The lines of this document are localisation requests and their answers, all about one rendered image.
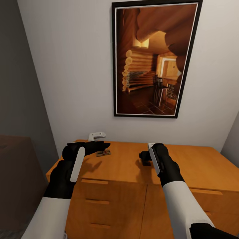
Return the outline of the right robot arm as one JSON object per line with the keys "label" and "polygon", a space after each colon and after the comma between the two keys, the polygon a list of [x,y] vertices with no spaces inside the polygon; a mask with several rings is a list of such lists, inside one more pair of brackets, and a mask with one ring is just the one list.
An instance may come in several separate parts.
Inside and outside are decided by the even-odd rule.
{"label": "right robot arm", "polygon": [[239,239],[215,228],[185,183],[177,162],[173,162],[163,143],[148,143],[142,160],[153,162],[163,188],[175,239]]}

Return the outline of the mousetrap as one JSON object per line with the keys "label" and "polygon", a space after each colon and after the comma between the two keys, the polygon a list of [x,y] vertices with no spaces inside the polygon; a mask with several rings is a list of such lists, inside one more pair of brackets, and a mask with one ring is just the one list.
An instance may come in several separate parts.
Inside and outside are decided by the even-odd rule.
{"label": "mousetrap", "polygon": [[151,166],[150,160],[142,160],[142,162],[144,166]]}
{"label": "mousetrap", "polygon": [[102,152],[96,152],[96,156],[99,157],[99,156],[106,156],[106,155],[110,155],[111,154],[111,151],[110,150],[105,150],[105,151],[102,151]]}

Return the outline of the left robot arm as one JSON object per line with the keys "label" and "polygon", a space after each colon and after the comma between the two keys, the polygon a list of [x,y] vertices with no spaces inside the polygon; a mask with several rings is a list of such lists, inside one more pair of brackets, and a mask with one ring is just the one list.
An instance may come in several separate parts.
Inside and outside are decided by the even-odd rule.
{"label": "left robot arm", "polygon": [[44,196],[21,239],[63,239],[73,188],[84,157],[110,146],[97,138],[106,138],[106,134],[90,133],[89,142],[67,143],[62,152],[64,160],[53,169]]}

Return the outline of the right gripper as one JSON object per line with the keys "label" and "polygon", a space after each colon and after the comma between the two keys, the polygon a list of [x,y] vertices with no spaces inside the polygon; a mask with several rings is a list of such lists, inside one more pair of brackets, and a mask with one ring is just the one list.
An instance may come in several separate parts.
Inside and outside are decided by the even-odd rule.
{"label": "right gripper", "polygon": [[150,154],[149,151],[142,151],[141,153],[139,153],[139,158],[142,158],[142,160],[150,160],[150,161],[152,161],[152,159],[151,159],[149,154]]}

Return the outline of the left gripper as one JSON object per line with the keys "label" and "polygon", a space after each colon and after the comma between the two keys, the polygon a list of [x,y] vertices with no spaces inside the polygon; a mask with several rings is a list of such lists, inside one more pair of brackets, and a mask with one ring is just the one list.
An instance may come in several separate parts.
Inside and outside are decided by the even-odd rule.
{"label": "left gripper", "polygon": [[86,143],[89,143],[92,147],[92,152],[90,154],[102,152],[110,146],[110,143],[104,143],[104,141],[91,141]]}

